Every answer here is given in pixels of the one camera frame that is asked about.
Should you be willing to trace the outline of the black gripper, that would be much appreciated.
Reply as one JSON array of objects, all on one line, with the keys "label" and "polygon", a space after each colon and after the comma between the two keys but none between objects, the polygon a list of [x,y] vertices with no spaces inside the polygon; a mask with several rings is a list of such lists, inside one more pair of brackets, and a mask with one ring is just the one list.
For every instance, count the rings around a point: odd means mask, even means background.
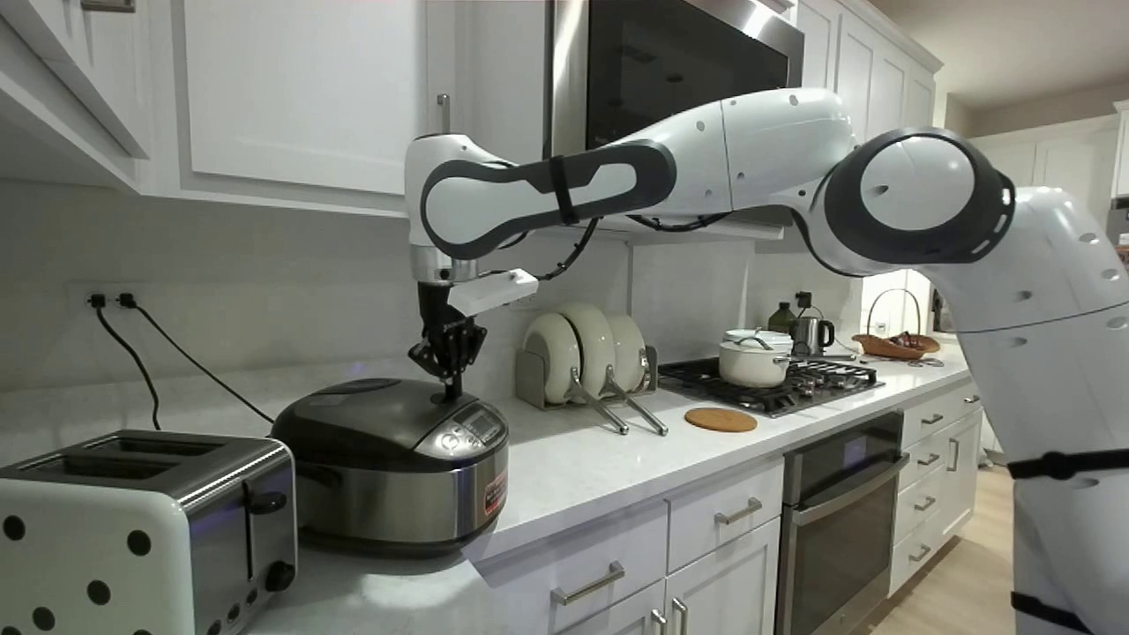
[{"label": "black gripper", "polygon": [[411,360],[426,375],[444,375],[444,402],[464,394],[464,371],[480,358],[486,332],[447,308],[447,290],[435,284],[418,285],[420,344]]}]

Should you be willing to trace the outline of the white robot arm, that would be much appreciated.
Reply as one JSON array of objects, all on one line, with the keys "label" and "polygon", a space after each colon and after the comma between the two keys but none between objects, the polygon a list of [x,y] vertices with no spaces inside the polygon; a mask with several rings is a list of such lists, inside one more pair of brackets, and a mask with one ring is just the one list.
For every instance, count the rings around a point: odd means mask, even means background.
[{"label": "white robot arm", "polygon": [[484,274],[478,263],[534,228],[788,212],[818,265],[868,274],[985,257],[1013,225],[1018,186],[945,132],[859,140],[838,94],[772,90],[539,164],[426,133],[406,151],[406,204],[425,323],[411,360],[459,394],[484,347],[478,319],[539,290],[521,270]]}]

